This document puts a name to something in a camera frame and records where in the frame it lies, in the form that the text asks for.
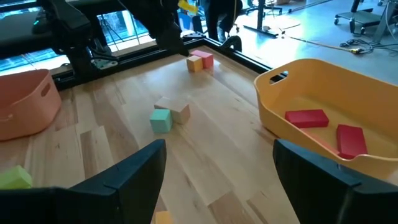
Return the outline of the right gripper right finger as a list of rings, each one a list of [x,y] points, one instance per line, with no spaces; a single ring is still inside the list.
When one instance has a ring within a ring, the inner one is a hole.
[[[397,186],[277,139],[273,160],[300,223],[397,223]]]

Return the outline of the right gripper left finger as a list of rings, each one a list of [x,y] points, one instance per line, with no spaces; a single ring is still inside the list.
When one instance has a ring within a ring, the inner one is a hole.
[[[1,191],[1,223],[150,223],[164,179],[164,139],[68,189]]]

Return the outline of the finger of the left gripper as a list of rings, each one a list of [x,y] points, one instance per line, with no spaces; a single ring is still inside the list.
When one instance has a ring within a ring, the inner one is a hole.
[[[173,24],[170,28],[170,44],[171,49],[183,56],[189,56],[189,51],[186,48],[183,39],[181,38],[181,31],[178,25]]]
[[[181,30],[176,24],[171,24],[166,28],[155,40],[157,45],[164,50],[169,50],[173,53],[188,56],[188,49],[186,48],[181,36]]]

